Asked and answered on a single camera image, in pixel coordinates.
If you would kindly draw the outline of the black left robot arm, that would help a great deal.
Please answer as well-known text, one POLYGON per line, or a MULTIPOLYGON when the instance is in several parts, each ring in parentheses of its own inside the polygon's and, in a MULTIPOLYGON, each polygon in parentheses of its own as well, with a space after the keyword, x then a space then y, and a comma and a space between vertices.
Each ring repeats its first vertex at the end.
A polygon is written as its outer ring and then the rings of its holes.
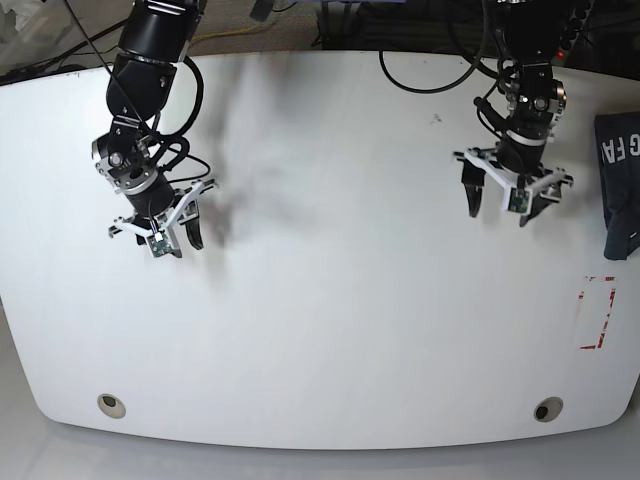
POLYGON ((474 99, 481 121, 495 132, 491 148, 456 152, 462 163, 469 216, 479 213, 485 180, 503 190, 501 209, 519 217, 524 227, 562 200, 562 187, 574 179, 561 167, 546 167, 542 157, 564 114, 567 95, 554 78, 557 55, 571 6, 559 1, 493 1, 489 4, 499 51, 496 89, 507 100, 503 116, 486 95, 474 99))

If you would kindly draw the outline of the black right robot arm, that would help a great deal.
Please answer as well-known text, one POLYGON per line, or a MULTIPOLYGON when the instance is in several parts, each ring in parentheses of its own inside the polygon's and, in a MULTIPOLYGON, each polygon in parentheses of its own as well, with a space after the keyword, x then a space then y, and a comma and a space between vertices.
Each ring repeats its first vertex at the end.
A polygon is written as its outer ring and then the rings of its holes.
POLYGON ((186 133, 200 113, 204 79, 186 52, 205 8, 203 1, 134 2, 108 70, 110 130, 92 145, 96 171, 133 207, 130 217, 114 220, 109 236, 131 233, 155 258, 181 257, 178 226, 192 248, 203 247, 198 199, 213 187, 213 180, 206 174, 186 177, 186 186, 180 188, 166 175, 191 156, 186 133), (180 128, 163 134, 158 122, 179 63, 194 76, 194 105, 180 128))

